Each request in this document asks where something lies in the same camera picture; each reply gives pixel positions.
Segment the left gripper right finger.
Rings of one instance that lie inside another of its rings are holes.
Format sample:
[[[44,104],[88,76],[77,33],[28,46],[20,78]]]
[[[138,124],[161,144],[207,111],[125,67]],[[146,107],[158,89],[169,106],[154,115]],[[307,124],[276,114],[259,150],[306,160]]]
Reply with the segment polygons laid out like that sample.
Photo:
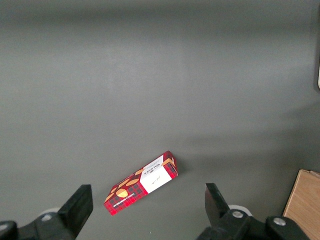
[[[205,211],[210,222],[198,240],[307,240],[298,224],[284,216],[269,216],[264,222],[244,210],[228,206],[214,183],[205,184]]]

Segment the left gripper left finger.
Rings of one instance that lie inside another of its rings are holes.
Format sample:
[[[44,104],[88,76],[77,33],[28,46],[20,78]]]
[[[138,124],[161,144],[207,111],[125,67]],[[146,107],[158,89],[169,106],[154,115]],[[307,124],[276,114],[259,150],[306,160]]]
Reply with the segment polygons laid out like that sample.
[[[0,222],[2,240],[74,240],[93,211],[92,186],[81,185],[58,209],[41,214],[18,227],[13,220]]]

